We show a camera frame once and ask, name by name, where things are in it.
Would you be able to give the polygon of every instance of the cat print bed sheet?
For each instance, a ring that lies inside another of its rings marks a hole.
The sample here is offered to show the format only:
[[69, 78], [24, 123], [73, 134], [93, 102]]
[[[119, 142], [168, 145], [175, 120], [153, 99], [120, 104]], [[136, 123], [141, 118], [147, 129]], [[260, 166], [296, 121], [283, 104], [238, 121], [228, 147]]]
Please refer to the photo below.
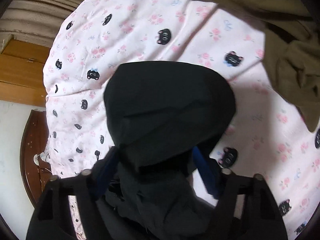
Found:
[[[233, 147], [238, 151], [234, 172], [264, 175], [293, 240], [319, 203], [320, 150], [296, 108], [269, 84], [260, 63], [261, 28], [259, 21], [214, 3], [85, 0], [62, 24], [43, 70], [52, 173], [75, 176], [113, 145], [103, 92], [121, 63], [203, 65], [229, 81], [237, 101], [237, 114], [212, 157], [220, 159], [224, 147]], [[197, 172], [194, 188], [216, 203]], [[85, 239], [74, 198], [70, 207], [78, 238]]]

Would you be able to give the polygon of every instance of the brown curtain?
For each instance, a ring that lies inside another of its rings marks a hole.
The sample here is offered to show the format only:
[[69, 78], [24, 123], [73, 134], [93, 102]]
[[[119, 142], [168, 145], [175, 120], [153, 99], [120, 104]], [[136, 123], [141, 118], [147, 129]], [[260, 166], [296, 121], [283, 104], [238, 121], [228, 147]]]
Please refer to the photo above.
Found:
[[13, 0], [0, 19], [0, 41], [10, 34], [19, 41], [51, 47], [61, 23], [84, 0]]

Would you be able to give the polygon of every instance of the brown blanket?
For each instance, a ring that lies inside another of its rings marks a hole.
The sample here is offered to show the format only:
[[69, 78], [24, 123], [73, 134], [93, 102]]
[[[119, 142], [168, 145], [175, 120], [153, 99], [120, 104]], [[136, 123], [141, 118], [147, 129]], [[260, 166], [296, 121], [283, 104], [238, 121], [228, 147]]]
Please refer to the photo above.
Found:
[[201, 0], [247, 12], [266, 23], [263, 65], [273, 88], [298, 107], [309, 131], [320, 117], [318, 29], [300, 0]]

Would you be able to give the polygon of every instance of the white wall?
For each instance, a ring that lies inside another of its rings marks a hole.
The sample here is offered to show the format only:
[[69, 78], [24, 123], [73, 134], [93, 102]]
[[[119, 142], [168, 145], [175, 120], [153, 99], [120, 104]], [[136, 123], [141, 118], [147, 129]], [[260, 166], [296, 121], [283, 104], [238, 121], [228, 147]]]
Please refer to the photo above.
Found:
[[0, 213], [20, 240], [34, 210], [20, 173], [20, 143], [32, 109], [45, 110], [0, 100]]

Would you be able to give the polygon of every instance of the silver bolt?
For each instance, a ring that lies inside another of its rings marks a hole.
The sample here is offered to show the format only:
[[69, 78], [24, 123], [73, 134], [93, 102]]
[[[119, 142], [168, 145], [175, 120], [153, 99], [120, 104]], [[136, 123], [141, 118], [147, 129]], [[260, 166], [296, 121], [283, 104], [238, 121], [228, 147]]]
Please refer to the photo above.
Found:
[[261, 174], [259, 174], [259, 173], [255, 174], [254, 178], [257, 179], [257, 180], [263, 180], [263, 176]]
[[59, 179], [59, 176], [58, 176], [58, 175], [52, 175], [49, 180], [50, 180], [50, 181], [55, 181], [55, 180], [57, 180], [57, 179]]
[[90, 169], [85, 169], [85, 170], [83, 170], [83, 171], [81, 172], [81, 174], [82, 174], [83, 176], [88, 176], [88, 175], [91, 174], [91, 170], [90, 170]]
[[223, 174], [225, 175], [230, 175], [232, 173], [232, 171], [230, 169], [222, 169], [221, 171]]

